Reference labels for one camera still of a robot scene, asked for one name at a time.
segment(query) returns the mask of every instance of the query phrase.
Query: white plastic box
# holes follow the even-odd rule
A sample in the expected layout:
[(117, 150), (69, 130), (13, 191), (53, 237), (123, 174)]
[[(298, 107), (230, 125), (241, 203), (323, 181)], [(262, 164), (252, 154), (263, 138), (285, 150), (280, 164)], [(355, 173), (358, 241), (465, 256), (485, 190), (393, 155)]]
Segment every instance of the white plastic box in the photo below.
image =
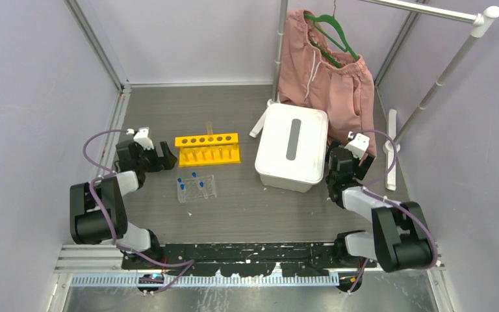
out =
[(307, 192), (324, 175), (328, 116), (324, 111), (286, 104), (267, 109), (255, 169), (261, 182)]

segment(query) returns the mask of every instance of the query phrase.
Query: white wall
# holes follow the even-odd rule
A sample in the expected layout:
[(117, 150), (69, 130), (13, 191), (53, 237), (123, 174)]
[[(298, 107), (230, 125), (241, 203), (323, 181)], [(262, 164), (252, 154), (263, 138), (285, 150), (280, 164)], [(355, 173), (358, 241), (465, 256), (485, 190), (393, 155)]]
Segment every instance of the white wall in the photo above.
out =
[(48, 303), (81, 148), (116, 94), (62, 0), (0, 0), (0, 311)]
[[(272, 81), (280, 0), (85, 0), (131, 83)], [(332, 14), (333, 0), (291, 0), (289, 9)], [(375, 75), (406, 13), (337, 0), (336, 17)]]
[[(482, 12), (499, 0), (431, 0)], [(380, 92), (404, 122), (469, 34), (422, 17)], [(499, 311), (499, 19), (402, 141), (413, 199), (424, 208), (454, 286), (457, 311)]]

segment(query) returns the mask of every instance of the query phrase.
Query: metal pole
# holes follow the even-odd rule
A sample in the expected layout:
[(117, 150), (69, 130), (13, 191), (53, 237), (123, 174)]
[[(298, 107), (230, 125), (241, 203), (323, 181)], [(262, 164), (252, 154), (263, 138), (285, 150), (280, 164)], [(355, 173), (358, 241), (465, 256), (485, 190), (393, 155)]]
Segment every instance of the metal pole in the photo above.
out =
[(397, 136), (395, 137), (395, 144), (399, 144), (399, 141), (404, 136), (406, 131), (410, 127), (412, 127), (412, 125), (416, 122), (416, 119), (418, 118), (418, 116), (420, 116), (420, 113), (426, 109), (426, 107), (431, 102), (431, 100), (433, 99), (433, 97), (435, 96), (437, 91), (439, 91), (439, 89), (442, 86), (444, 86), (446, 80), (450, 77), (452, 72), (454, 72), (454, 70), (458, 67), (458, 65), (460, 64), (462, 59), (466, 56), (466, 54), (470, 51), (470, 49), (477, 42), (478, 39), (479, 38), (476, 38), (476, 37), (470, 35), (468, 37), (468, 39), (466, 40), (466, 42), (464, 42), (464, 44), (462, 45), (460, 50), (458, 50), (458, 53), (456, 53), (454, 58), (452, 58), (450, 63), (444, 69), (441, 76), (439, 76), (437, 81), (435, 81), (433, 86), (431, 86), (431, 88), (428, 91), (428, 93), (426, 94), (426, 96), (424, 96), (424, 98), (422, 99), (422, 101), (420, 102), (418, 107), (416, 107), (416, 109), (412, 112), (412, 115), (410, 115), (410, 117), (408, 118), (406, 123), (403, 125), (401, 130), (397, 133)]
[(274, 79), (272, 80), (272, 103), (278, 102), (278, 81), (280, 80), (280, 61), (282, 58), (282, 45), (284, 41), (284, 25), (288, 12), (288, 0), (280, 2), (280, 17), (278, 19), (278, 44), (276, 47), (276, 59), (274, 60)]
[(466, 14), (451, 10), (445, 10), (442, 8), (434, 8), (428, 5), (421, 5), (419, 3), (411, 3), (400, 0), (361, 0), (361, 1), (376, 3), (379, 5), (385, 5), (387, 7), (392, 7), (392, 8), (401, 8), (403, 10), (424, 13), (432, 16), (438, 16), (440, 18), (446, 18), (449, 20), (464, 21), (470, 24), (476, 23), (480, 18), (480, 14)]

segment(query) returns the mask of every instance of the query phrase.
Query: gray tabletop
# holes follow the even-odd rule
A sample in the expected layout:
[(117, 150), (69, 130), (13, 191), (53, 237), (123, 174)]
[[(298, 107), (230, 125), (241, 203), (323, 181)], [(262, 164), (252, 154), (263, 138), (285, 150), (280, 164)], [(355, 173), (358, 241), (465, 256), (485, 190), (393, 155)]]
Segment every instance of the gray tabletop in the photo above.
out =
[[(135, 88), (129, 100), (123, 128), (150, 127), (155, 144), (165, 140), (173, 153), (174, 138), (207, 133), (238, 133), (241, 164), (175, 168), (147, 174), (144, 187), (125, 197), (129, 221), (152, 230), (160, 242), (283, 242), (332, 241), (337, 233), (370, 229), (359, 215), (329, 201), (324, 180), (307, 193), (264, 187), (254, 162), (259, 137), (248, 133), (263, 113), (270, 96), (269, 85), (177, 86)], [(385, 130), (379, 105), (376, 129)], [(377, 138), (378, 157), (367, 179), (385, 170), (385, 155)], [(218, 197), (192, 203), (177, 201), (176, 179), (213, 174)], [(398, 190), (377, 183), (371, 190), (395, 200), (406, 200), (402, 175)]]

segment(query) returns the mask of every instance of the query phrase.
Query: pink sweatpants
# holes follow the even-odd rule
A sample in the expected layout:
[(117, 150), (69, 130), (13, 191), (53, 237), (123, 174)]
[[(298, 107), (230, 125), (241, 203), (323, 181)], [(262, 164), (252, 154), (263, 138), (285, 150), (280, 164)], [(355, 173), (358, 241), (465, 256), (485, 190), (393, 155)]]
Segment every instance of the pink sweatpants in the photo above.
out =
[[(328, 114), (330, 139), (347, 144), (349, 131), (374, 128), (374, 81), (360, 56), (355, 61), (349, 53), (328, 48), (328, 39), (305, 20), (309, 11), (288, 13), (280, 70), (280, 100), (301, 107), (320, 109)], [(309, 39), (328, 51), (342, 68), (324, 58)], [(368, 153), (376, 156), (376, 140), (370, 137)]]

